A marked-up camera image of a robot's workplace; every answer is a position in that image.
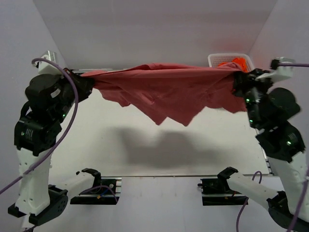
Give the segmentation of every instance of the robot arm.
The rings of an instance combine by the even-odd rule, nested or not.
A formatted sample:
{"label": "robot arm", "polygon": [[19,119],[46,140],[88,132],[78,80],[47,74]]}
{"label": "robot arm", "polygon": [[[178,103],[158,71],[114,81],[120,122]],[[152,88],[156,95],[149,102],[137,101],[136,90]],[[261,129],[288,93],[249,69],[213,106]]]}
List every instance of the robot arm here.
{"label": "robot arm", "polygon": [[[61,132],[63,122],[75,97],[72,87],[63,75],[43,63],[38,64],[40,75],[34,77],[26,88],[28,102],[21,110],[15,126],[14,145],[17,147],[20,182],[19,196],[9,207],[9,214],[15,217],[29,216],[29,222],[40,226],[58,217],[68,201],[85,189],[100,185],[101,174],[84,169],[71,180],[56,186],[48,185],[51,155],[28,174],[26,170],[50,152]],[[94,85],[91,78],[81,78],[65,70],[73,80],[79,102],[85,100]]]}
{"label": "robot arm", "polygon": [[[294,63],[280,58],[273,60],[272,66],[280,62]],[[300,112],[300,107],[287,89],[276,88],[267,94],[274,82],[291,77],[292,69],[278,66],[274,69],[273,73],[258,69],[236,73],[234,94],[244,98],[250,126],[259,130],[256,138],[271,160],[285,191],[277,192],[259,185],[231,167],[218,174],[218,181],[223,189],[240,192],[263,206],[278,225],[287,229],[308,177],[304,142],[299,131],[288,122]],[[309,192],[304,196],[293,230],[307,232],[308,229]]]}

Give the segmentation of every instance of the white bracket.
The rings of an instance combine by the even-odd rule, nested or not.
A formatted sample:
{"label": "white bracket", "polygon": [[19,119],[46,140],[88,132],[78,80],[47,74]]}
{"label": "white bracket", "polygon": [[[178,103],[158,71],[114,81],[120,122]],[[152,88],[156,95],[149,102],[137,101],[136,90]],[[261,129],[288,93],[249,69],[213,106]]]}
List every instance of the white bracket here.
{"label": "white bracket", "polygon": [[241,173],[232,174],[226,181],[231,190],[244,194],[263,206],[266,210],[269,208],[267,199],[272,199],[278,195],[276,190],[260,185],[259,183],[252,181],[250,177],[244,176]]}
{"label": "white bracket", "polygon": [[[38,156],[34,156],[32,151],[22,148],[17,151],[19,159],[19,174],[23,173],[33,164],[38,162],[46,153],[46,150]],[[19,184],[19,194],[15,206],[24,214],[38,215],[47,206],[50,199],[48,195],[48,176],[51,155],[34,171],[25,175]]]}
{"label": "white bracket", "polygon": [[80,172],[75,177],[57,184],[58,189],[66,189],[68,191],[68,199],[72,199],[79,195],[82,191],[89,189],[93,186],[95,178],[89,173]]}
{"label": "white bracket", "polygon": [[[276,58],[280,63],[295,63],[294,59],[288,59],[285,57]],[[272,73],[264,73],[256,78],[256,80],[261,80],[265,78],[271,78],[272,82],[279,82],[290,79],[293,76],[293,67],[282,67],[279,66]]]}
{"label": "white bracket", "polygon": [[[52,52],[52,51],[46,51],[41,58],[47,59],[49,61],[52,61],[54,63],[57,64],[57,58],[56,58],[56,52]],[[54,66],[43,62],[43,61],[38,61],[35,64],[33,64],[33,66],[37,67],[38,66],[38,73],[39,74],[61,74],[61,72],[55,68]]]}

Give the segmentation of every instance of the red cloth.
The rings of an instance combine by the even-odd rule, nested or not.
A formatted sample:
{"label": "red cloth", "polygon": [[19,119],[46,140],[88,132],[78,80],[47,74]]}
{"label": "red cloth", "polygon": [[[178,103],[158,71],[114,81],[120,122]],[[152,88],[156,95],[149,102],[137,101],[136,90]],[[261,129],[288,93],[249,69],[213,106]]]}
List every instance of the red cloth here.
{"label": "red cloth", "polygon": [[187,126],[205,106],[232,113],[246,111],[242,98],[232,95],[235,63],[218,68],[152,63],[119,71],[92,71],[103,98],[122,107],[133,104],[160,125],[166,117]]}

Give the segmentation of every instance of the purple cable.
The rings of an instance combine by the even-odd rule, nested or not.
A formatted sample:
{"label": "purple cable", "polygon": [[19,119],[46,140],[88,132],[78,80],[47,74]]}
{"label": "purple cable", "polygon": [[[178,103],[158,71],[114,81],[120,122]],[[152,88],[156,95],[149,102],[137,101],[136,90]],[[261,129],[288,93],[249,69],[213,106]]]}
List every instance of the purple cable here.
{"label": "purple cable", "polygon": [[[252,180],[255,179],[256,175],[260,174],[260,180],[259,180],[259,184],[262,182],[262,173],[261,171],[256,171],[252,177]],[[240,220],[240,216],[243,212],[243,210],[245,209],[247,203],[248,203],[249,198],[247,197],[247,199],[245,200],[245,203],[242,205],[238,215],[237,215],[237,220],[236,220],[236,232],[239,232],[239,220]]]}
{"label": "purple cable", "polygon": [[95,187],[86,189],[86,190],[82,191],[80,194],[87,193],[87,192],[90,192],[90,191],[98,189],[98,188],[106,188],[106,189],[108,189],[112,193],[112,195],[114,196],[116,203],[118,203],[118,200],[117,200],[117,197],[116,197],[115,193],[113,192],[113,190],[110,187],[108,187],[106,185],[99,185],[99,186],[95,186]]}
{"label": "purple cable", "polygon": [[[56,144],[46,153],[45,156],[42,157],[42,159],[40,159],[38,162],[36,162],[35,164],[31,165],[29,167],[28,170],[26,170],[23,175],[27,175],[29,174],[30,172],[32,172],[35,168],[37,168],[41,163],[43,163],[52,153],[53,151],[59,146],[59,144],[62,142],[62,140],[67,136],[72,124],[73,124],[73,121],[75,119],[75,116],[76,116],[76,113],[77,113],[77,108],[78,108],[78,92],[77,92],[77,89],[76,89],[76,86],[73,82],[73,80],[70,78],[70,76],[57,64],[53,63],[52,61],[49,61],[47,59],[44,59],[44,58],[36,58],[36,59],[33,59],[32,60],[32,64],[34,64],[35,62],[37,61],[43,61],[43,62],[46,62],[46,63],[49,63],[50,65],[54,66],[55,68],[57,68],[66,78],[67,80],[69,81],[69,83],[71,84],[72,88],[73,88],[73,92],[74,92],[74,97],[75,97],[75,107],[74,107],[74,110],[73,110],[73,115],[72,115],[72,118],[67,126],[67,128],[65,129],[65,131],[63,132],[62,136],[59,138],[59,140],[56,142]],[[6,190],[8,190],[10,187],[12,187],[14,184],[16,184],[18,181],[20,181],[23,177],[22,176],[19,176],[18,178],[16,178],[14,181],[12,181],[10,184],[8,184],[7,186],[5,186],[3,189],[0,190],[0,195],[2,193],[4,193]]]}
{"label": "purple cable", "polygon": [[279,66],[283,66],[283,67],[308,67],[309,68],[309,64],[280,63]]}

